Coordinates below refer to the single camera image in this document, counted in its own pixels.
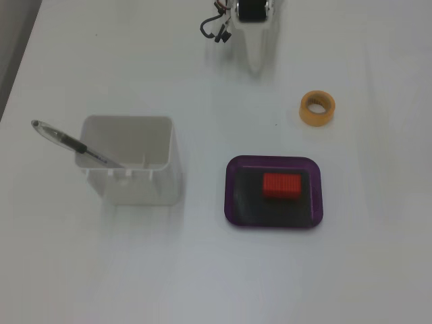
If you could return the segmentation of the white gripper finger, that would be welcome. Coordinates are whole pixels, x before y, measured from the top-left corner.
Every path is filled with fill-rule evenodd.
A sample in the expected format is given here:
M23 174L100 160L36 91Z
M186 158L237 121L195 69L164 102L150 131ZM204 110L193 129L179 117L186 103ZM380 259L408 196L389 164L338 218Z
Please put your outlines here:
M258 77L265 61L267 31L261 28L245 29L243 35L249 71Z

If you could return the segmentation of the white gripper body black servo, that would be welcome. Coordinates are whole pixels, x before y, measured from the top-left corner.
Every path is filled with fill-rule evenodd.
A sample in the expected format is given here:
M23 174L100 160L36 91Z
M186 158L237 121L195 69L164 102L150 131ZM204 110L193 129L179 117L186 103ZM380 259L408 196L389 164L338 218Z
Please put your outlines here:
M239 0L232 2L232 20L237 29L269 25L275 13L275 1Z

